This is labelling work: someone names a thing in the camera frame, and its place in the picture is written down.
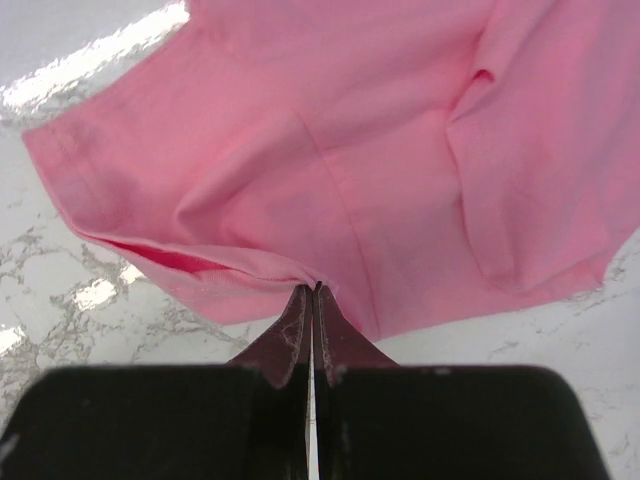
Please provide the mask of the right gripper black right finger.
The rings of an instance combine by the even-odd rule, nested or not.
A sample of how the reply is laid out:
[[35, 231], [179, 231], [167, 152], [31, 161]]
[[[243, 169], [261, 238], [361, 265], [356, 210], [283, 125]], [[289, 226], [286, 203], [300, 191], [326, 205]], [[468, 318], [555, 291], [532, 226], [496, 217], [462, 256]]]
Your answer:
[[398, 368], [343, 315], [328, 286], [313, 292], [313, 365], [317, 389], [331, 387], [340, 370]]

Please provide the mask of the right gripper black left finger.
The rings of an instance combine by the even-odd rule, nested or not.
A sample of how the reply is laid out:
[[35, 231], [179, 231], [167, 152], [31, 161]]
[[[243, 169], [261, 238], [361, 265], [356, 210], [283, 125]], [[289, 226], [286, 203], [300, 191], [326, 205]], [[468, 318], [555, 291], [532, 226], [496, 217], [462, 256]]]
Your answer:
[[267, 390], [307, 390], [312, 291], [297, 286], [277, 320], [225, 366], [254, 374]]

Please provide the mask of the pink t shirt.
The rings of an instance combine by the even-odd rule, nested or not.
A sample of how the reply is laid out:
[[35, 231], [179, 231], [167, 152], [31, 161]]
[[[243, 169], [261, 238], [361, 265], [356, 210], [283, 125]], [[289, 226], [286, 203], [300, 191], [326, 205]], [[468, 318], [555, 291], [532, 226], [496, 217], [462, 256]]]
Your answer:
[[215, 322], [373, 340], [597, 288], [639, 226], [635, 1], [193, 1], [24, 144], [78, 236]]

